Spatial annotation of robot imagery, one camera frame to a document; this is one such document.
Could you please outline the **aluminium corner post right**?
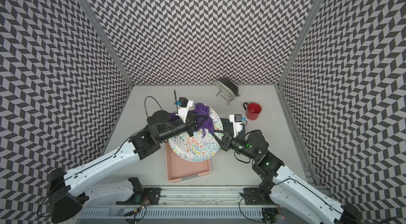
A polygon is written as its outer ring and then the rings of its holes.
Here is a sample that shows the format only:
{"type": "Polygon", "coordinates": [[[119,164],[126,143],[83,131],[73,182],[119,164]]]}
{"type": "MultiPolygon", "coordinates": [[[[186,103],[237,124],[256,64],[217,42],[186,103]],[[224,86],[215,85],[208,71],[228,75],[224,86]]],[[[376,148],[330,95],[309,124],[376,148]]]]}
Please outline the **aluminium corner post right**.
{"type": "Polygon", "coordinates": [[[324,2],[324,0],[314,0],[312,6],[310,8],[309,14],[304,22],[303,28],[300,31],[298,40],[294,46],[294,49],[289,57],[286,67],[284,68],[281,78],[278,82],[278,88],[281,88],[283,86],[284,82],[287,80],[288,75],[290,74],[290,72],[295,64],[295,61],[299,55],[299,52],[302,49],[302,46],[306,40],[306,37],[309,34],[309,31],[318,15],[318,12],[319,12],[323,2],[324,2]]]}

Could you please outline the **red mug dark rim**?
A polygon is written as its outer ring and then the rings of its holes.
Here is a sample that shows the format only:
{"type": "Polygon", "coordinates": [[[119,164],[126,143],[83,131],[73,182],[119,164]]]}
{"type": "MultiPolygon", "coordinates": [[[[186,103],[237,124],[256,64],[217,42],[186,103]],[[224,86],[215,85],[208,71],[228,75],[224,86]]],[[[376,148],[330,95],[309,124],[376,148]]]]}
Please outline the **red mug dark rim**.
{"type": "Polygon", "coordinates": [[[245,102],[243,108],[246,111],[246,118],[249,120],[257,120],[262,112],[262,107],[256,102],[245,102]]]}

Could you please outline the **multicolour squiggle round plate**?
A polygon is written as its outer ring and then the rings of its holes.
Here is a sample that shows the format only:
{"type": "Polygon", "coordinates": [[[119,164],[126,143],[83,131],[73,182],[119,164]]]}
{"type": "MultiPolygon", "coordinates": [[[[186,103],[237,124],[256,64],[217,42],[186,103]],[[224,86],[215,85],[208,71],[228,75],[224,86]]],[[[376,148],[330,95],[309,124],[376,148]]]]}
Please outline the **multicolour squiggle round plate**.
{"type": "Polygon", "coordinates": [[[223,124],[219,115],[209,106],[200,102],[194,104],[190,112],[209,115],[198,131],[190,137],[187,133],[182,133],[168,140],[172,150],[182,159],[190,162],[202,162],[213,157],[220,145],[211,135],[214,131],[222,131],[223,124]]]}

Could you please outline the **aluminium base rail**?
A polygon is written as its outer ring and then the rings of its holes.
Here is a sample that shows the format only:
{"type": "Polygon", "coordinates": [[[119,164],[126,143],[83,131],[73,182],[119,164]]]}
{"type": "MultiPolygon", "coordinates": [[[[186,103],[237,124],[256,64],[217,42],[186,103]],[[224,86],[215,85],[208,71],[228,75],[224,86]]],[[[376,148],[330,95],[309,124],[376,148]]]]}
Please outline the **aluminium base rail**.
{"type": "Polygon", "coordinates": [[[243,195],[248,186],[144,186],[141,203],[130,203],[134,193],[131,182],[94,185],[85,191],[89,200],[81,211],[66,220],[128,220],[127,213],[140,205],[147,207],[137,218],[147,219],[243,219],[271,223],[290,210],[279,205],[248,205],[243,195]]]}

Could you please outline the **teal square plate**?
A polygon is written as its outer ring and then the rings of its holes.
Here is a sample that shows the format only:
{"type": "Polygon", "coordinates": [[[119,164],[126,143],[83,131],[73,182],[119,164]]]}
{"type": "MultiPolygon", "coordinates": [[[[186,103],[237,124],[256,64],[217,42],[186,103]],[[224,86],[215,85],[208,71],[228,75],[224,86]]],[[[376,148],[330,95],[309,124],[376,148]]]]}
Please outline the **teal square plate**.
{"type": "MultiPolygon", "coordinates": [[[[229,121],[228,118],[221,118],[221,122],[223,124],[223,131],[228,132],[231,136],[234,136],[234,125],[232,122],[229,121]]],[[[242,122],[237,124],[237,136],[236,138],[244,139],[245,138],[245,125],[246,125],[246,118],[242,118],[242,122]]]]}

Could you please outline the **aluminium corner post left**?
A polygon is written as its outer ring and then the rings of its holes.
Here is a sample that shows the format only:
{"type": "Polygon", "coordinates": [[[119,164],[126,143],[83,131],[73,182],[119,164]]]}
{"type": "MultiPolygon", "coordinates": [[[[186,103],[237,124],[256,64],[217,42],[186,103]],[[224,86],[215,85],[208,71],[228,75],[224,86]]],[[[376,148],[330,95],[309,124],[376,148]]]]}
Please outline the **aluminium corner post left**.
{"type": "Polygon", "coordinates": [[[123,66],[119,56],[117,55],[115,49],[113,48],[108,36],[106,35],[104,29],[102,28],[101,24],[99,23],[98,18],[96,17],[92,7],[88,3],[87,0],[77,0],[80,7],[84,11],[85,15],[88,17],[91,25],[93,26],[95,32],[99,36],[101,42],[103,43],[104,47],[107,49],[108,54],[114,61],[115,65],[117,66],[118,70],[120,71],[121,75],[124,77],[125,81],[132,89],[134,84],[130,75],[128,74],[126,68],[123,66]]]}

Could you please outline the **purple microfibre cloth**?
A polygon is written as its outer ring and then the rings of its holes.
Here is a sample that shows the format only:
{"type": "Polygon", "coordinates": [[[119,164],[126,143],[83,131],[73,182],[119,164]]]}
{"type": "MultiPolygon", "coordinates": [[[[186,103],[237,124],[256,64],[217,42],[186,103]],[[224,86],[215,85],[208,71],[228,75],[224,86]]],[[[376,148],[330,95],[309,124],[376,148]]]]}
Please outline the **purple microfibre cloth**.
{"type": "Polygon", "coordinates": [[[187,133],[189,136],[193,136],[195,131],[208,121],[209,115],[200,115],[193,112],[188,112],[186,123],[176,115],[176,113],[167,114],[166,123],[168,123],[169,133],[167,138],[176,137],[182,133],[187,133]]]}

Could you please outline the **pink perforated plastic tray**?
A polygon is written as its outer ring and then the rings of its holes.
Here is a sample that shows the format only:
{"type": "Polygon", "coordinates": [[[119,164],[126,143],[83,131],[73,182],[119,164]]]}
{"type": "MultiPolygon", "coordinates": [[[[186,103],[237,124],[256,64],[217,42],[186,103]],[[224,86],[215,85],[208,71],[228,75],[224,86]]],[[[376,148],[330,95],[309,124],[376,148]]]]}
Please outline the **pink perforated plastic tray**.
{"type": "Polygon", "coordinates": [[[180,158],[170,147],[169,143],[166,144],[166,157],[167,157],[167,179],[170,183],[186,181],[200,176],[208,175],[211,172],[210,161],[203,162],[189,162],[180,158]]]}

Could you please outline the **aluminium corner post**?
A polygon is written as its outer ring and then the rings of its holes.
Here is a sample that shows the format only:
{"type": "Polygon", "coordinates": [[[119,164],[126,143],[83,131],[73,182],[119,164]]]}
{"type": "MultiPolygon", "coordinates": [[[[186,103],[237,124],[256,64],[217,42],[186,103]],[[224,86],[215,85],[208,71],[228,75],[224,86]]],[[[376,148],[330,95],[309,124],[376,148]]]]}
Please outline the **aluminium corner post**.
{"type": "Polygon", "coordinates": [[[96,17],[92,7],[88,3],[87,0],[77,0],[80,7],[84,11],[85,15],[88,17],[91,25],[93,26],[95,32],[99,36],[101,42],[103,43],[104,47],[107,49],[108,54],[114,61],[115,65],[117,66],[118,70],[120,71],[121,75],[124,77],[125,81],[132,89],[134,84],[130,75],[128,74],[126,68],[123,66],[119,56],[117,55],[115,49],[113,48],[108,36],[106,35],[104,29],[102,28],[101,24],[99,23],[98,18],[96,17]]]}
{"type": "Polygon", "coordinates": [[[289,57],[286,67],[284,68],[281,78],[278,82],[278,88],[281,88],[283,86],[284,82],[287,80],[288,75],[290,74],[290,72],[295,64],[295,61],[299,55],[299,52],[302,49],[302,46],[306,40],[306,37],[309,34],[309,31],[318,15],[318,12],[319,12],[323,2],[324,2],[324,0],[314,0],[312,6],[310,8],[309,14],[304,22],[303,28],[300,31],[298,40],[294,46],[294,49],[289,57]]]}

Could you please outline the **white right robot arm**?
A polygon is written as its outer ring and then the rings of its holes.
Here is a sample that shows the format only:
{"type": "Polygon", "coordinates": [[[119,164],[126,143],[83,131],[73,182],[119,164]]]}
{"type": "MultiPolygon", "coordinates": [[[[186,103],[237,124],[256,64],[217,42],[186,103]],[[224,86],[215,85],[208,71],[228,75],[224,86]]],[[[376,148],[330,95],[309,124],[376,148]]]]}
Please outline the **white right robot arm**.
{"type": "Polygon", "coordinates": [[[233,137],[228,132],[216,130],[213,137],[222,150],[233,150],[252,161],[252,169],[261,183],[257,188],[244,190],[247,203],[279,205],[310,224],[361,223],[361,214],[354,205],[343,205],[323,194],[272,154],[261,131],[233,137]]]}

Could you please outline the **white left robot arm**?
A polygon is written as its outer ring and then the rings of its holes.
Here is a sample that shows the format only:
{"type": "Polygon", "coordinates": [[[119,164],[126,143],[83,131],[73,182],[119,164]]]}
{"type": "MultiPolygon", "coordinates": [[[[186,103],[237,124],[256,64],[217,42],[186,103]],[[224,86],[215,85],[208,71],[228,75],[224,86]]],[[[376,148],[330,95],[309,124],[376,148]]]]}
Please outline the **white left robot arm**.
{"type": "Polygon", "coordinates": [[[171,120],[168,112],[160,110],[147,118],[146,127],[126,139],[121,146],[91,162],[68,171],[57,168],[47,181],[50,220],[62,223],[78,214],[89,197],[84,193],[101,179],[127,165],[136,163],[160,149],[164,141],[182,133],[193,135],[207,116],[188,112],[171,120]]]}

